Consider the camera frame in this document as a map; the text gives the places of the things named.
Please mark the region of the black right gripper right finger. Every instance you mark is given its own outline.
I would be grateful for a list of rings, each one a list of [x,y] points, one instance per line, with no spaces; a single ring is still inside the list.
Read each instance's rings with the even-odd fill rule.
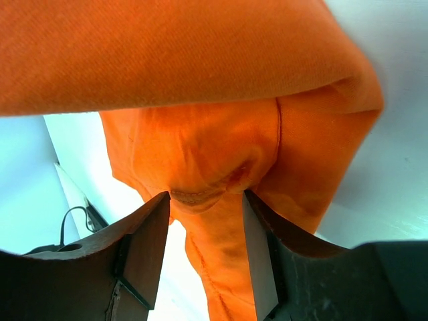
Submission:
[[[427,319],[426,241],[340,247],[249,190],[243,223],[258,320]]]

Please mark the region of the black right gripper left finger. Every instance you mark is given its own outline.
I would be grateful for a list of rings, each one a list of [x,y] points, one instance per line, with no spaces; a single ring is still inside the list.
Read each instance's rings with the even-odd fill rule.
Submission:
[[[146,320],[169,227],[160,193],[125,218],[57,251],[1,253],[2,320]]]

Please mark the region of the orange t-shirt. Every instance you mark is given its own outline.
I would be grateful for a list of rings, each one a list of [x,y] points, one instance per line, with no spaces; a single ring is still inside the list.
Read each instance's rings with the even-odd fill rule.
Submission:
[[[383,109],[323,1],[2,1],[1,115],[97,111],[113,176],[171,217],[212,320],[255,320],[246,189],[313,233]]]

